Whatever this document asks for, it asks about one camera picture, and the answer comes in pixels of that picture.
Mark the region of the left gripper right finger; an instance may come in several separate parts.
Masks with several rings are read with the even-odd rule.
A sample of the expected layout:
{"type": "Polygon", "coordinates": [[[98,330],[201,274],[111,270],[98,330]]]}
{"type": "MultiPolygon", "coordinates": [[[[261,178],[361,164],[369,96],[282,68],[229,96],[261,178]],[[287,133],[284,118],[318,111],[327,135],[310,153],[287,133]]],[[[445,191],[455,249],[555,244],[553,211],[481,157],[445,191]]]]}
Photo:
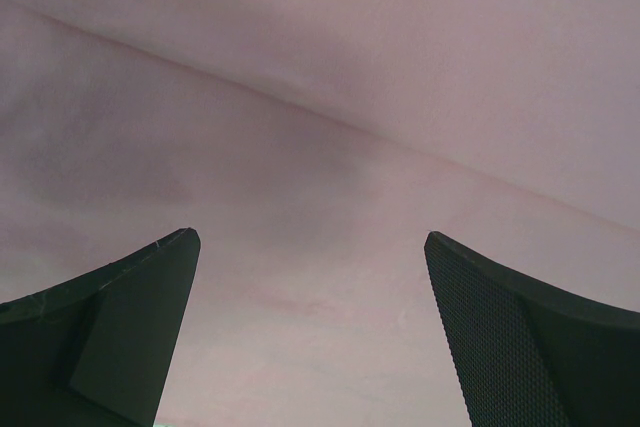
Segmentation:
{"type": "Polygon", "coordinates": [[[428,275],[474,426],[636,426],[639,315],[429,233],[428,275]]]}

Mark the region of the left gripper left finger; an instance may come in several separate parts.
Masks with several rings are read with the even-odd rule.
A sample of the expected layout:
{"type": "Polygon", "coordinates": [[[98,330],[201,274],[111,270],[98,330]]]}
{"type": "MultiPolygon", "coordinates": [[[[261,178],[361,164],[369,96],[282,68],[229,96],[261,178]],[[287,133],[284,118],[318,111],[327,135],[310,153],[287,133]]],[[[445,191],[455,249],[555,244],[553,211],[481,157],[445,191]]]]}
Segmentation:
{"type": "Polygon", "coordinates": [[[2,303],[2,425],[153,425],[200,248],[195,229],[179,229],[2,303]]]}

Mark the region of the pink t shirt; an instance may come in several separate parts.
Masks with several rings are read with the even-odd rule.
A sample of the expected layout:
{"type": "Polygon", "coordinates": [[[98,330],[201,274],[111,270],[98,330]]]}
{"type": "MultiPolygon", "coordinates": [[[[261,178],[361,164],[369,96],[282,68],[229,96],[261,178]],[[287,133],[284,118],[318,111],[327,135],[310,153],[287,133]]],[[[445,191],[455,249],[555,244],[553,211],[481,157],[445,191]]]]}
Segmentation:
{"type": "Polygon", "coordinates": [[[179,228],[158,417],[465,426],[440,231],[639,306],[639,0],[1,0],[1,297],[179,228]]]}

